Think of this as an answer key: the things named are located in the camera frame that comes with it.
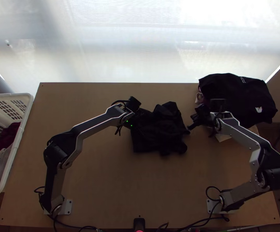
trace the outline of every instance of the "black garment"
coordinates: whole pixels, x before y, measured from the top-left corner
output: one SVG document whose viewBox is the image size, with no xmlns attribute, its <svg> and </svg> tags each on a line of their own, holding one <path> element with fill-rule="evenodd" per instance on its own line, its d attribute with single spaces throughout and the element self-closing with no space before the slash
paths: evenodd
<svg viewBox="0 0 280 232">
<path fill-rule="evenodd" d="M 225 110 L 230 111 L 245 128 L 260 122 L 272 123 L 277 112 L 274 100 L 262 80 L 231 73 L 211 74 L 199 80 L 199 88 L 208 106 L 211 99 L 225 98 Z"/>
<path fill-rule="evenodd" d="M 156 105 L 153 112 L 140 109 L 130 128 L 134 152 L 159 151 L 161 155 L 169 155 L 187 151 L 182 137 L 190 132 L 175 102 Z"/>
</svg>

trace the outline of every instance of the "black t-shirt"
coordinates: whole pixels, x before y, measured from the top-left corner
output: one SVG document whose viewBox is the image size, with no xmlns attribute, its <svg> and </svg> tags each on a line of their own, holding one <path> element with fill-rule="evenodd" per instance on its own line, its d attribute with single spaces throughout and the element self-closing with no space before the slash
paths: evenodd
<svg viewBox="0 0 280 232">
<path fill-rule="evenodd" d="M 231 73 L 211 74 L 199 80 L 205 103 L 214 98 L 225 98 L 225 110 L 230 111 L 249 128 L 266 122 L 272 123 L 277 109 L 263 80 L 239 77 Z"/>
</svg>

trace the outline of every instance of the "white laundry basket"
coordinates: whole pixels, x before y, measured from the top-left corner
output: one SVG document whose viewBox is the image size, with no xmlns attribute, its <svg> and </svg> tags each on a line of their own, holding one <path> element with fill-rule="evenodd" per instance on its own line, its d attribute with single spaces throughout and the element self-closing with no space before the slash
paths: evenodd
<svg viewBox="0 0 280 232">
<path fill-rule="evenodd" d="M 0 193 L 5 187 L 33 101 L 34 98 L 30 94 L 0 94 L 0 133 L 11 123 L 21 122 L 0 180 Z"/>
</svg>

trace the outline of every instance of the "white window shade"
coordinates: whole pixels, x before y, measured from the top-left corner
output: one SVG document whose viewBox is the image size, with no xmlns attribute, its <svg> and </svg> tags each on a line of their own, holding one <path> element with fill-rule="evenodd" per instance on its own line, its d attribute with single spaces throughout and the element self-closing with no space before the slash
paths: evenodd
<svg viewBox="0 0 280 232">
<path fill-rule="evenodd" d="M 0 0 L 0 74 L 39 82 L 266 80 L 280 65 L 280 0 Z"/>
</svg>

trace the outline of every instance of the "tabletop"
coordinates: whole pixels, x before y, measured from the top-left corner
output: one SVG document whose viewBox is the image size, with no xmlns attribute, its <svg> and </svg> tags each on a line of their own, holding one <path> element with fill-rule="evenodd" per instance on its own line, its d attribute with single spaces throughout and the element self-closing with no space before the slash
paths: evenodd
<svg viewBox="0 0 280 232">
<path fill-rule="evenodd" d="M 51 227 L 33 190 L 45 184 L 43 150 L 56 134 L 105 112 L 118 99 L 136 97 L 141 107 L 177 103 L 186 125 L 195 113 L 197 84 L 41 83 L 11 169 L 0 209 L 0 225 Z M 73 200 L 67 224 L 98 228 L 132 228 L 143 217 L 147 228 L 165 222 L 178 228 L 207 218 L 206 187 L 236 187 L 250 179 L 251 153 L 234 140 L 219 143 L 199 126 L 184 137 L 188 150 L 164 158 L 157 152 L 135 154 L 130 131 L 121 136 L 109 127 L 87 138 L 83 151 L 66 172 L 62 194 Z M 230 227 L 280 223 L 273 192 L 247 201 L 230 222 L 212 220 L 207 226 Z"/>
</svg>

